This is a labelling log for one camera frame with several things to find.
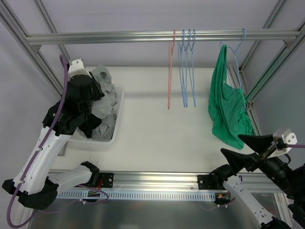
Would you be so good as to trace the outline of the black tank top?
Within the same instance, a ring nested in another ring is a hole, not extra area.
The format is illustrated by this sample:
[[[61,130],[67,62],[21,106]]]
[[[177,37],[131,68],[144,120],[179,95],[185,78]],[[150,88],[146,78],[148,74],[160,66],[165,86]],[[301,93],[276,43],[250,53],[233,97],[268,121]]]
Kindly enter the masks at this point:
[[[92,138],[92,132],[102,123],[102,120],[93,114],[89,114],[87,120],[79,126],[79,129],[87,138]]]

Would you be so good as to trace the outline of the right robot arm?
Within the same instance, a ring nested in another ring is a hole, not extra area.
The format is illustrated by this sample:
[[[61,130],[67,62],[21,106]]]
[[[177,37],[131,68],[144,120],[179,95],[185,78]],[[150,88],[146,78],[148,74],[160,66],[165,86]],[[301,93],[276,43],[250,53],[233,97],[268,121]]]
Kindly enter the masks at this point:
[[[287,155],[291,149],[304,148],[297,142],[295,133],[290,130],[270,135],[239,135],[252,150],[252,154],[241,154],[222,148],[227,160],[211,173],[197,175],[199,190],[220,193],[226,191],[227,197],[216,196],[214,203],[228,206],[236,200],[251,217],[258,229],[291,229],[296,223],[305,227],[305,167],[291,169],[289,158],[283,162],[279,156]],[[276,218],[253,196],[255,192],[284,193],[287,201],[283,204],[288,222]]]

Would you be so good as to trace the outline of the blue hanger of grey top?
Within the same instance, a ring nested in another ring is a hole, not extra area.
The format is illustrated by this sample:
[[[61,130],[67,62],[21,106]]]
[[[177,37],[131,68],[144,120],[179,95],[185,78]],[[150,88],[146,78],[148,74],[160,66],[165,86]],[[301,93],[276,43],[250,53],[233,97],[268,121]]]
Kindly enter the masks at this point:
[[[183,99],[183,106],[184,108],[188,107],[188,99],[187,99],[187,82],[186,77],[184,73],[184,59],[183,59],[183,52],[185,49],[184,45],[185,41],[185,30],[182,30],[182,39],[180,42],[178,42],[178,59],[179,59],[179,77],[180,77],[180,84],[181,84],[181,93],[182,93],[182,99]]]

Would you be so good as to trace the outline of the pink wire hanger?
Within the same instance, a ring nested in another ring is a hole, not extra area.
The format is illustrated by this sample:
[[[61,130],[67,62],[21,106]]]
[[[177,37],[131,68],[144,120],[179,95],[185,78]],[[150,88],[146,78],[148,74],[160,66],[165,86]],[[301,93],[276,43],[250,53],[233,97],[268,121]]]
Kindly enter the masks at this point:
[[[172,91],[172,68],[173,68],[173,51],[176,40],[176,29],[173,30],[173,40],[168,43],[168,100],[167,100],[167,109],[171,107],[171,91]]]

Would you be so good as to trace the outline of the blue hanger of black top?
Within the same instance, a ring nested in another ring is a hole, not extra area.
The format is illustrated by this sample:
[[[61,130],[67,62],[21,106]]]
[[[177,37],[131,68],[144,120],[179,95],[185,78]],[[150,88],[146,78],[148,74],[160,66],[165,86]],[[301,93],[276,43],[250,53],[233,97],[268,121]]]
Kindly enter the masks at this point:
[[[192,70],[192,68],[191,68],[191,52],[190,52],[190,45],[193,43],[192,35],[193,35],[192,30],[189,29],[188,32],[185,31],[185,41],[184,41],[185,49],[184,49],[184,52],[183,52],[183,59],[184,59],[184,73],[185,73],[186,82],[187,82],[187,89],[186,89],[187,95],[188,95],[188,85],[189,85],[190,90],[191,90],[191,81],[190,81],[189,71]]]

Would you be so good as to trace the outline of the blue hanger of green top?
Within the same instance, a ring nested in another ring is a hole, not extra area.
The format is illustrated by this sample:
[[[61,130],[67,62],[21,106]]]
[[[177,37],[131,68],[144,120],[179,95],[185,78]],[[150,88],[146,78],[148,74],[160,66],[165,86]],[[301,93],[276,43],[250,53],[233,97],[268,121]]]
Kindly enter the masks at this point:
[[[196,30],[193,29],[193,35],[192,35],[193,43],[190,45],[190,52],[191,52],[191,68],[192,70],[189,71],[190,74],[190,81],[191,81],[191,91],[192,91],[192,98],[193,98],[193,105],[196,107],[196,95],[195,95],[195,79],[194,79],[194,62],[193,62],[193,52],[194,52],[194,45],[196,41]]]

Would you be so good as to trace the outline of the green tank top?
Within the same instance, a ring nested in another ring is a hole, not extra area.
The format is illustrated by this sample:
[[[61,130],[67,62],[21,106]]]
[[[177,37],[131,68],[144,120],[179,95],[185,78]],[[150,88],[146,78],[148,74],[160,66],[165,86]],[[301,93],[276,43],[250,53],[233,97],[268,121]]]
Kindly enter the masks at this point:
[[[221,46],[212,74],[208,113],[213,122],[212,134],[241,150],[244,142],[238,136],[251,135],[253,125],[245,108],[243,90],[227,83],[227,49],[227,45]]]

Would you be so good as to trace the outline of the dark grey tank top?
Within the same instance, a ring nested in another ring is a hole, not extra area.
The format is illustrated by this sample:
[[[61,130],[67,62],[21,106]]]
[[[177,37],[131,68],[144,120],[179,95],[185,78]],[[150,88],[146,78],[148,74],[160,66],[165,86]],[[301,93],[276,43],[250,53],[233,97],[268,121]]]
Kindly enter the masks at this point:
[[[112,83],[112,76],[108,69],[99,64],[91,71],[94,79],[101,85],[104,96],[98,101],[93,102],[91,113],[97,118],[104,119],[112,113],[112,110],[118,103],[117,91]]]

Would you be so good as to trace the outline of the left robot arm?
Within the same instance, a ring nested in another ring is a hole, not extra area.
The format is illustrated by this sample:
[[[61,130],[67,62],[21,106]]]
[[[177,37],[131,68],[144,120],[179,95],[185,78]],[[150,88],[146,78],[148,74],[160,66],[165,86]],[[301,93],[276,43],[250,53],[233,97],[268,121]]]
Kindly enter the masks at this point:
[[[14,179],[3,182],[2,188],[16,194],[27,208],[46,209],[65,190],[78,185],[96,187],[100,170],[85,161],[75,169],[57,176],[49,176],[55,158],[62,147],[80,129],[87,138],[102,120],[92,114],[93,103],[104,97],[101,85],[90,74],[78,74],[66,83],[66,92],[48,109],[39,140],[26,165]]]

